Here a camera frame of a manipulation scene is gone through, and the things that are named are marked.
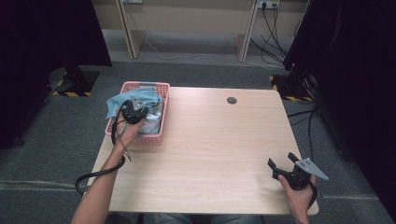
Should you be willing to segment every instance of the pants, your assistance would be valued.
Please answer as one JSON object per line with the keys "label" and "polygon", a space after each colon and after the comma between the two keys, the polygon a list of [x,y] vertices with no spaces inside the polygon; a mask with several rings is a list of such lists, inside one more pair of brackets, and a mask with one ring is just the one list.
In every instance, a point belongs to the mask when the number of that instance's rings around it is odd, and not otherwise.
{"label": "pants", "polygon": [[[145,214],[145,224],[192,224],[188,214]],[[263,224],[262,217],[248,215],[214,215],[210,224]]]}

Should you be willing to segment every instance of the plastic basket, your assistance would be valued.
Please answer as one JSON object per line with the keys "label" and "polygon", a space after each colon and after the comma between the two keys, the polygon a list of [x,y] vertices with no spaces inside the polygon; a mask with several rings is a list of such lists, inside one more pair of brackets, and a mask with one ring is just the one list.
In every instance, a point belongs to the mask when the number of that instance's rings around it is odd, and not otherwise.
{"label": "plastic basket", "polygon": [[[122,85],[120,93],[146,87],[154,87],[157,94],[163,97],[163,119],[161,120],[160,131],[158,134],[139,134],[134,141],[134,144],[160,145],[163,142],[163,124],[165,122],[166,108],[168,107],[169,84],[162,82],[127,81]],[[107,135],[111,135],[111,126],[113,122],[114,118],[108,120],[108,124],[105,129],[105,133]]]}

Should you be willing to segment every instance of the controller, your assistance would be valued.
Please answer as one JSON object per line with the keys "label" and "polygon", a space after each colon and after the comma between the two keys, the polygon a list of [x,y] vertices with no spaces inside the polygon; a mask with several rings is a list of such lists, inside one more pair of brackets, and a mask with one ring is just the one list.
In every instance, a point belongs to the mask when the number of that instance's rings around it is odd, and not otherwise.
{"label": "controller", "polygon": [[276,168],[275,163],[271,160],[268,160],[268,165],[273,170],[273,179],[279,180],[277,177],[279,175],[285,176],[288,180],[289,185],[294,190],[302,190],[305,188],[307,184],[310,183],[311,175],[315,175],[324,180],[329,180],[323,172],[319,170],[319,168],[308,159],[299,160],[293,153],[289,153],[288,158],[294,163],[294,168],[291,172],[287,172]]}
{"label": "controller", "polygon": [[121,109],[122,116],[131,124],[136,124],[145,119],[149,110],[145,107],[146,103],[132,96],[131,100],[126,100]]}

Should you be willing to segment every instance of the power outlet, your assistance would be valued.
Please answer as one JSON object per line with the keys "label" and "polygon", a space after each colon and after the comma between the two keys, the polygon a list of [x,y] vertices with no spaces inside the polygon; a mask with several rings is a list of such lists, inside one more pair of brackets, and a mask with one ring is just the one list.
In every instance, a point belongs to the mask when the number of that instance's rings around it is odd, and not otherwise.
{"label": "power outlet", "polygon": [[260,1],[259,8],[262,8],[263,2],[265,2],[267,4],[267,7],[265,9],[274,9],[276,7],[279,8],[280,0]]}

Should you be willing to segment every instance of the person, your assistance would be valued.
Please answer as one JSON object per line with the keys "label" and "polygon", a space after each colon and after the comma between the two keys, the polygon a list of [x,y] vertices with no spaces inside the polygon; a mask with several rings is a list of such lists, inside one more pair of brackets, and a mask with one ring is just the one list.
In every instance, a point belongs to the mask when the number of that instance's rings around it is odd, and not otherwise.
{"label": "person", "polygon": [[[132,142],[136,139],[137,134],[141,127],[143,127],[145,120],[140,120],[139,123],[133,125],[122,118],[119,118],[119,123],[124,123],[123,125],[118,125],[118,133],[122,132],[120,136],[117,137],[116,144],[112,148],[110,155],[108,156],[105,164],[102,166],[101,170],[110,169],[118,165],[121,161],[121,158],[126,150],[126,148],[132,144]],[[110,206],[111,195],[114,188],[114,184],[117,177],[117,171],[97,176],[90,189],[87,191],[83,199],[78,205],[78,208],[73,215],[71,220],[72,224],[75,223],[105,223],[106,217],[108,213],[108,208]],[[294,221],[296,224],[308,224],[308,208],[309,203],[313,194],[313,191],[309,185],[303,190],[293,190],[288,181],[284,176],[280,175],[278,177],[280,184],[286,191],[288,205],[291,211],[291,214],[294,217]],[[312,175],[311,182],[315,185],[316,179]],[[172,215],[163,214],[163,217],[166,218],[178,218],[173,217]],[[212,223],[262,223],[262,220],[258,220],[259,216],[238,216],[238,215],[224,215],[224,216],[214,216],[212,219]],[[186,218],[186,222],[189,223],[191,220],[188,216],[183,216]]]}

